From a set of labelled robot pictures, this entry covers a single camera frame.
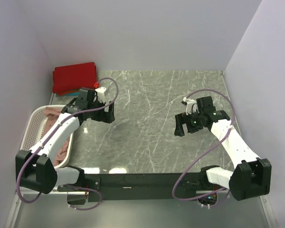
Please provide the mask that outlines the pink t-shirt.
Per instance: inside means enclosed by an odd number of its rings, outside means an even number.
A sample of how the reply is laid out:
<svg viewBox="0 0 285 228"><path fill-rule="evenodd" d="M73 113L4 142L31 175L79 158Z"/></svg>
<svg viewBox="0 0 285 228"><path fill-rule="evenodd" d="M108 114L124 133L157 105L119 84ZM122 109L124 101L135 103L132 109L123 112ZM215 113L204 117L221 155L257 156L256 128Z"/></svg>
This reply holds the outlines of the pink t-shirt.
<svg viewBox="0 0 285 228"><path fill-rule="evenodd" d="M44 109L43 115L47 119L46 119L46 122L45 122L43 133L41 135L42 138L53 127L53 125L56 123L60 113L61 113L61 109L59 109L59 108L54 108L54 107L47 106ZM54 163L53 163L54 166L58 166L59 164L61 164L62 162L65 161L65 159L67 157L67 150L68 150L68 147L69 147L69 141L70 141L70 138L68 138L64 142L64 144L61 147L61 149L59 149L59 151L57 152L57 155L56 155L56 157L54 159Z"/></svg>

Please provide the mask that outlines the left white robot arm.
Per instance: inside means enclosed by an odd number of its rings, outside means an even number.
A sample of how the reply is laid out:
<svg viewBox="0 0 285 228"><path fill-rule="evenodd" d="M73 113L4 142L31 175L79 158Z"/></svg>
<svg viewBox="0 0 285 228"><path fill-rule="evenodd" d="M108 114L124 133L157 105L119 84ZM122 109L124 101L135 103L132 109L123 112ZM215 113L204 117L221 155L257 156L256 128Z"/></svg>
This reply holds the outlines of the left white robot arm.
<svg viewBox="0 0 285 228"><path fill-rule="evenodd" d="M48 132L28 150L20 150L16 162L16 190L28 188L48 194L56 186L69 185L73 190L82 190L86 184L84 171L80 168L56 168L54 160L58 151L81 124L88 120L103 123L114 121L114 101L107 101L108 89L80 89L74 98L61 110L58 119Z"/></svg>

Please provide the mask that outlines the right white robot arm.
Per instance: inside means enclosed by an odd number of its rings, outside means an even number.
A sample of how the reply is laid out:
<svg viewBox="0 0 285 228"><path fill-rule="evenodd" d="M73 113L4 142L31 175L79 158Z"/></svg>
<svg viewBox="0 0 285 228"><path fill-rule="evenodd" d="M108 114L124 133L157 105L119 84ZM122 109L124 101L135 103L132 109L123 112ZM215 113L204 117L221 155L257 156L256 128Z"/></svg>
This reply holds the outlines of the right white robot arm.
<svg viewBox="0 0 285 228"><path fill-rule="evenodd" d="M229 155L234 171L217 165L201 168L199 185L206 190L219 185L230 190L240 201L267 195L270 192L272 165L268 159L261 159L242 139L233 122L223 110L216 110L211 96L193 100L183 98L186 111L175 115L174 134L183 137L207 128L222 144Z"/></svg>

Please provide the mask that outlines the folded teal t-shirt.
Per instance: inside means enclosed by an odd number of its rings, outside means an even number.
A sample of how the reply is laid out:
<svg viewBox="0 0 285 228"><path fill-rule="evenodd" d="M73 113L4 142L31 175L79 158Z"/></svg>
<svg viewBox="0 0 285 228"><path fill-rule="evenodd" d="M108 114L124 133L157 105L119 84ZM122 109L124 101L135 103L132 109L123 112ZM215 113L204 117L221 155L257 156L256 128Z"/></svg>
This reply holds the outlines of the folded teal t-shirt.
<svg viewBox="0 0 285 228"><path fill-rule="evenodd" d="M71 92L71 93L57 93L56 96L78 96L79 92Z"/></svg>

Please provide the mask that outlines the folded red t-shirt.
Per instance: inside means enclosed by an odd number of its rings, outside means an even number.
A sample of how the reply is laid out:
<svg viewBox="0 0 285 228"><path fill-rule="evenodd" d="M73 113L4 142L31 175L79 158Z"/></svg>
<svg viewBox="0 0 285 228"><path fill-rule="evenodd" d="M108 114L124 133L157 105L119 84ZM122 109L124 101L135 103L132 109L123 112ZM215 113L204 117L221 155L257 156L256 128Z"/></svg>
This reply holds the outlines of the folded red t-shirt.
<svg viewBox="0 0 285 228"><path fill-rule="evenodd" d="M55 67L52 92L59 94L80 88L94 89L97 71L94 62Z"/></svg>

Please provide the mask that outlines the white perforated laundry basket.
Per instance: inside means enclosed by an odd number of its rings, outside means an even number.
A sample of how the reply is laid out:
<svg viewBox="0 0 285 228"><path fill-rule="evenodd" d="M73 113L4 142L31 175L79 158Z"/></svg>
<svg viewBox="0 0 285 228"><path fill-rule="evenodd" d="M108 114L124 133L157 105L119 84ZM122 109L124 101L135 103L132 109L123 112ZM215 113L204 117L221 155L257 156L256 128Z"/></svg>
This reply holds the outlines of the white perforated laundry basket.
<svg viewBox="0 0 285 228"><path fill-rule="evenodd" d="M48 105L49 107L59 108L62 109L63 105ZM32 146L34 146L36 143L38 143L42 137L43 129L46 122L46 117L43 115L43 111L47 106L42 106L38 109L36 109L32 115L30 116L28 125L26 127L26 131L20 146L21 150L28 151ZM69 147L67 150L67 157L64 162L59 164L58 166L54 166L55 168L63 168L67 166L70 155L71 155L71 148L73 143L74 135L70 135L70 141L69 141Z"/></svg>

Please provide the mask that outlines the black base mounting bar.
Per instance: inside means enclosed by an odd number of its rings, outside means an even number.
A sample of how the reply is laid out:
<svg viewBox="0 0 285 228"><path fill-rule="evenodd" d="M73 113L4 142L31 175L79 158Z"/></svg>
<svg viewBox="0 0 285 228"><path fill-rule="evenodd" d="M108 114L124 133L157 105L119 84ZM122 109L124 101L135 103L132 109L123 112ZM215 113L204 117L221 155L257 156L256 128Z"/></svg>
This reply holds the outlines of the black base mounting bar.
<svg viewBox="0 0 285 228"><path fill-rule="evenodd" d="M80 191L79 187L89 188L100 192L103 200L171 199L173 186L180 176L180 173L85 174L85 179L73 184L73 187L59 186L57 190L72 192ZM175 195L192 198L197 196L197 191L220 188L203 180L200 173L189 172L179 182Z"/></svg>

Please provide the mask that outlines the aluminium frame rail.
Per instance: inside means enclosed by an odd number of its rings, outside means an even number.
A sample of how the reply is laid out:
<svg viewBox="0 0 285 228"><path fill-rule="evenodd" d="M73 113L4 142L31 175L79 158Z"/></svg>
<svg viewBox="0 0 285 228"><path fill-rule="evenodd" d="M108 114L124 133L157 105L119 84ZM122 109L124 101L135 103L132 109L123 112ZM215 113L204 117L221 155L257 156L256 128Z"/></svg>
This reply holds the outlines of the aluminium frame rail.
<svg viewBox="0 0 285 228"><path fill-rule="evenodd" d="M37 194L36 191L29 190L29 189L23 188L23 187L21 187L20 190L22 191L22 193L24 195L35 195L35 194ZM8 213L5 225L4 225L5 228L15 227L16 219L17 219L21 204L22 204L22 201L19 199L18 195L15 193L11 208L9 210L9 213Z"/></svg>

